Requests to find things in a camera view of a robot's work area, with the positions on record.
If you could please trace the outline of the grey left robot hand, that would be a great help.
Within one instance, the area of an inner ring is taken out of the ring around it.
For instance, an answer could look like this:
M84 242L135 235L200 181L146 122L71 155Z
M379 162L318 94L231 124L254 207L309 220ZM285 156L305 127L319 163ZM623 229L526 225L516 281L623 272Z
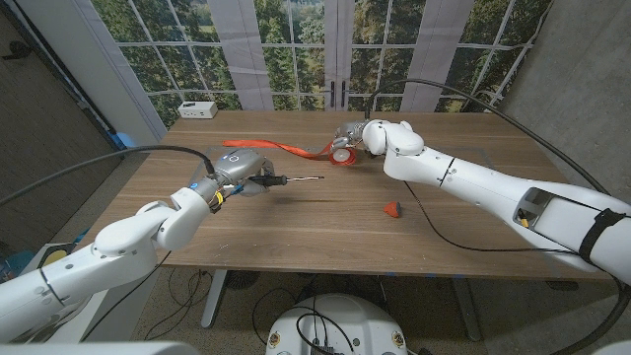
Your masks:
M273 164L250 149L236 149L223 155L214 172L195 182L190 188L208 204L212 213L232 195L256 196L269 191L254 178L273 178Z

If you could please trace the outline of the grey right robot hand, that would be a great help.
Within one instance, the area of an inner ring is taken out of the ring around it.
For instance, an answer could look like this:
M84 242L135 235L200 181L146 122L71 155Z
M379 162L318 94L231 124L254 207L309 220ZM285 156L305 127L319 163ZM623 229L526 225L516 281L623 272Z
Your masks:
M363 141L367 120L342 123L335 131L329 153L333 154L343 148L356 148Z

